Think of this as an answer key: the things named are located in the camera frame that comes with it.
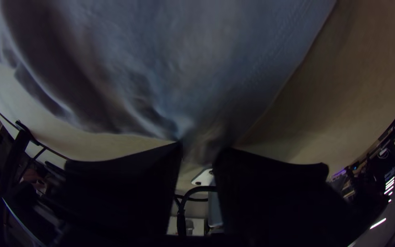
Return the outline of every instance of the bright light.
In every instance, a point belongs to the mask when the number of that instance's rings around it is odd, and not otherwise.
[[[380,225],[380,224],[384,223],[384,222],[385,222],[385,220],[386,220],[386,218],[385,218],[385,219],[383,219],[383,220],[381,220],[381,221],[379,221],[379,222],[377,222],[376,224],[372,225],[372,226],[370,227],[370,229],[373,229],[373,228],[375,228],[376,226],[378,226],[378,225]]]
[[[388,185],[385,186],[385,189],[388,189],[389,187],[393,186],[394,184],[394,180],[392,182],[390,182]]]
[[[391,182],[389,182],[389,183],[386,183],[386,184],[385,184],[385,186],[387,186],[388,184],[391,184],[391,183],[394,183],[394,179],[393,179],[393,180],[391,180]]]
[[[386,194],[386,193],[388,193],[390,190],[392,190],[394,188],[394,186],[391,186],[389,189],[387,189],[386,191],[385,191],[385,193],[384,194]]]
[[[386,182],[385,184],[388,184],[388,183],[390,183],[391,181],[393,181],[394,180],[394,178],[395,177],[392,177],[388,182]]]

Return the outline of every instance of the light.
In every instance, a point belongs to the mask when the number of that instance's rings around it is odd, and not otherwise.
[[[388,182],[386,182],[386,184],[390,183],[391,181],[394,180],[395,177],[392,177]]]
[[[389,189],[387,189],[386,191],[385,191],[385,193],[384,194],[386,194],[386,193],[388,193],[390,190],[392,190],[394,188],[394,186],[391,186]]]
[[[373,228],[375,228],[376,226],[378,226],[378,225],[380,225],[380,224],[384,223],[384,222],[385,222],[385,220],[386,220],[386,218],[385,218],[385,219],[383,219],[383,220],[381,220],[381,221],[379,221],[379,222],[377,222],[376,224],[372,225],[372,226],[370,227],[370,229],[373,229]]]
[[[391,181],[390,183],[387,183],[387,184],[385,185],[385,187],[389,187],[391,184],[394,184],[394,180]]]
[[[392,182],[390,182],[388,185],[385,186],[385,189],[388,189],[389,187],[391,187],[394,184],[394,180]]]

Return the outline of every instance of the black cable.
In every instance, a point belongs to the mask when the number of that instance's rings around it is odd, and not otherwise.
[[[177,214],[177,219],[176,219],[176,227],[178,231],[179,236],[186,236],[187,235],[187,229],[185,226],[185,203],[187,203],[187,200],[190,198],[191,195],[197,192],[216,192],[216,186],[200,186],[200,187],[195,187],[192,188],[191,190],[187,191],[185,193],[184,197],[182,198],[181,205],[179,206],[178,209],[178,214]]]
[[[176,198],[179,198],[179,199],[184,199],[184,196],[183,195],[176,195],[175,194],[175,197]],[[192,202],[208,202],[208,198],[202,198],[202,199],[199,199],[199,198],[189,198],[189,199],[187,199],[187,201],[192,201]]]
[[[30,165],[33,163],[33,161],[35,161],[37,158],[39,158],[39,156],[45,151],[47,150],[45,147],[43,147],[32,159],[30,159],[27,163],[27,165],[25,166],[24,170],[21,172],[19,179],[18,179],[18,183],[19,181],[22,179],[22,177],[24,176],[25,172],[27,171],[27,169],[30,167]]]
[[[179,199],[177,197],[175,197],[175,203],[176,203],[176,206],[179,209],[179,207],[181,206],[181,202],[179,201]]]

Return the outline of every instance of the wire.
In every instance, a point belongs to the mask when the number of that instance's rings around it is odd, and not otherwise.
[[[175,194],[175,198],[184,199],[184,196],[183,196],[183,195],[176,195],[176,194]],[[189,198],[189,199],[187,199],[187,201],[192,201],[192,202],[208,202],[208,198],[202,198],[202,199],[198,199],[198,198]]]
[[[30,167],[30,165],[33,163],[33,161],[35,161],[37,158],[39,158],[39,156],[45,151],[47,150],[45,147],[43,147],[32,159],[30,159],[27,163],[27,165],[25,166],[24,170],[21,172],[19,179],[18,179],[18,183],[19,181],[22,179],[22,177],[24,176],[25,172],[27,171],[27,169]]]
[[[190,198],[191,195],[197,192],[216,192],[216,186],[200,186],[200,187],[195,187],[192,188],[191,190],[187,191],[185,193],[184,197],[182,198],[181,204],[178,209],[178,214],[176,218],[176,227],[178,231],[179,236],[186,236],[187,235],[187,229],[185,226],[185,203],[187,203],[187,200]]]
[[[178,209],[179,209],[179,207],[181,206],[181,202],[178,200],[177,197],[175,197],[175,203],[176,203],[176,206],[177,206]]]

